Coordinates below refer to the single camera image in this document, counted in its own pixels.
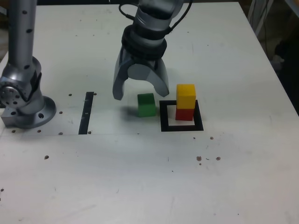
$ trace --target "green block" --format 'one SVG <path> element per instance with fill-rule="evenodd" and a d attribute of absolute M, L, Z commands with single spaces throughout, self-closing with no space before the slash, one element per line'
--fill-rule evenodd
<path fill-rule="evenodd" d="M 153 93 L 138 94 L 138 116 L 153 117 L 156 115 L 156 104 Z"/>

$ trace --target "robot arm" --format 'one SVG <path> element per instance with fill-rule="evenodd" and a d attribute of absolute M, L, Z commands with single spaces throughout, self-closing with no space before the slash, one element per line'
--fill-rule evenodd
<path fill-rule="evenodd" d="M 8 127 L 38 127 L 56 113 L 54 101 L 41 93 L 42 68 L 32 56 L 36 3 L 37 0 L 10 1 L 8 63 L 0 78 L 0 101 L 6 106 L 1 118 Z M 162 60 L 167 47 L 164 37 L 185 17 L 191 4 L 192 0 L 171 28 L 171 20 L 178 15 L 183 0 L 140 0 L 135 17 L 120 9 L 134 22 L 125 28 L 121 41 L 114 72 L 115 99 L 122 99 L 124 82 L 129 77 L 152 83 L 163 97 L 169 94 Z"/>
<path fill-rule="evenodd" d="M 186 16 L 193 0 L 182 17 L 170 27 L 184 0 L 140 0 L 135 17 L 120 12 L 133 20 L 122 36 L 122 47 L 114 71 L 113 96 L 121 100 L 124 82 L 128 78 L 150 82 L 155 91 L 165 97 L 169 94 L 168 77 L 162 56 L 166 51 L 165 36 Z"/>
<path fill-rule="evenodd" d="M 32 56 L 37 0 L 11 0 L 8 63 L 0 78 L 0 100 L 6 106 L 5 126 L 33 128 L 56 113 L 52 99 L 40 90 L 41 65 Z"/>

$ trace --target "red block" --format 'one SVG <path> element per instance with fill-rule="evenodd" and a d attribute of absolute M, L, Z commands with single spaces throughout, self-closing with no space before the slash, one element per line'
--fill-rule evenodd
<path fill-rule="evenodd" d="M 178 109 L 176 110 L 176 120 L 193 120 L 194 109 Z"/>

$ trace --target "stacked blocks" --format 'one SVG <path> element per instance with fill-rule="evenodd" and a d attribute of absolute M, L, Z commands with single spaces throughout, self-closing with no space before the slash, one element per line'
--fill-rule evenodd
<path fill-rule="evenodd" d="M 153 93 L 138 94 L 138 116 L 153 117 L 156 115 L 156 104 Z"/>
<path fill-rule="evenodd" d="M 178 84 L 176 120 L 193 120 L 195 101 L 195 85 Z"/>

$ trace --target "yellow block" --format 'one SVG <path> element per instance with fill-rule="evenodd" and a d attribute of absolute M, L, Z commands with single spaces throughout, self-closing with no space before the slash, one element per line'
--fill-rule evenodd
<path fill-rule="evenodd" d="M 194 109 L 196 101 L 196 92 L 194 84 L 177 85 L 177 108 Z"/>

